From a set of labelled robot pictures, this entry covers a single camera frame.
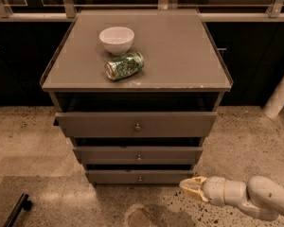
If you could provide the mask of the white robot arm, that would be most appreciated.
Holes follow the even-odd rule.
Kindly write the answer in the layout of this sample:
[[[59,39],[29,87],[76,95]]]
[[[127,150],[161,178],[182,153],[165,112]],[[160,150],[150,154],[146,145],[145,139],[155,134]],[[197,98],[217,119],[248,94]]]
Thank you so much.
[[[284,217],[284,76],[263,109],[223,109],[205,169],[180,182],[195,201],[266,221]]]

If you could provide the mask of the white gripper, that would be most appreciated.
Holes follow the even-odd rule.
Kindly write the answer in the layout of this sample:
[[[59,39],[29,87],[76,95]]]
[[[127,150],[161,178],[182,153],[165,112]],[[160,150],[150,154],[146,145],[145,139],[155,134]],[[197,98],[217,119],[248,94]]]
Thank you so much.
[[[225,206],[224,187],[225,178],[204,176],[192,177],[180,181],[182,190],[196,201],[209,202],[214,206]]]

